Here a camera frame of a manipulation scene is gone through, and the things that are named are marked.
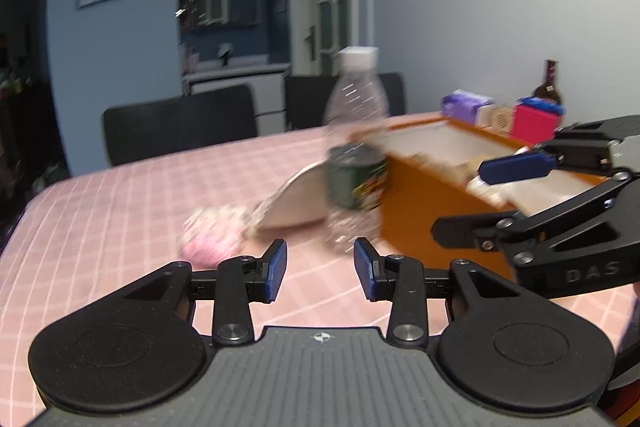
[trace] gray gripper base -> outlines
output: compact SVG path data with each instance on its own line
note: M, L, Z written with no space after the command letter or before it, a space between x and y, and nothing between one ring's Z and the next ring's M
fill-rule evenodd
M268 328L223 349L186 393L121 417L50 409L35 427L604 427L584 408L553 418L508 416L460 396L431 359L386 344L378 328Z

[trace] wine bottle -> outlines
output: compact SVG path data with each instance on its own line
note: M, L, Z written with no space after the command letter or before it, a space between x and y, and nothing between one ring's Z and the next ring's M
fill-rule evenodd
M541 86L538 86L533 92L533 96L538 98L546 98L552 102L562 103L560 93L556 89L556 68L558 66L557 60L546 61L545 81Z

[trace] transparent water bottle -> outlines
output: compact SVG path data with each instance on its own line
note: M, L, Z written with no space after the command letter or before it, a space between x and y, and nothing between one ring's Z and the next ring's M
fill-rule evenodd
M340 80L324 112L327 241L335 252L348 253L357 237L373 241L380 234L386 158L364 137L384 131L389 110L376 74L378 49L349 47L338 56Z

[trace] black chair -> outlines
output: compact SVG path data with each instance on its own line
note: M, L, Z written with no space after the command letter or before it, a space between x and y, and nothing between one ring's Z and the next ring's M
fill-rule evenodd
M246 84L110 107L102 127L112 165L258 136L254 97Z
M389 100L389 114L406 113L404 80L399 73L381 73L380 80ZM288 129L308 129L322 125L324 109L338 78L336 76L288 76L284 79Z

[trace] white cap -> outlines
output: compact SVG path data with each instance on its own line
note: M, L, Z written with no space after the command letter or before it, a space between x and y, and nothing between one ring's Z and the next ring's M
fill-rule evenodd
M342 73L353 71L375 71L378 65L378 48L371 46L349 46L340 52Z

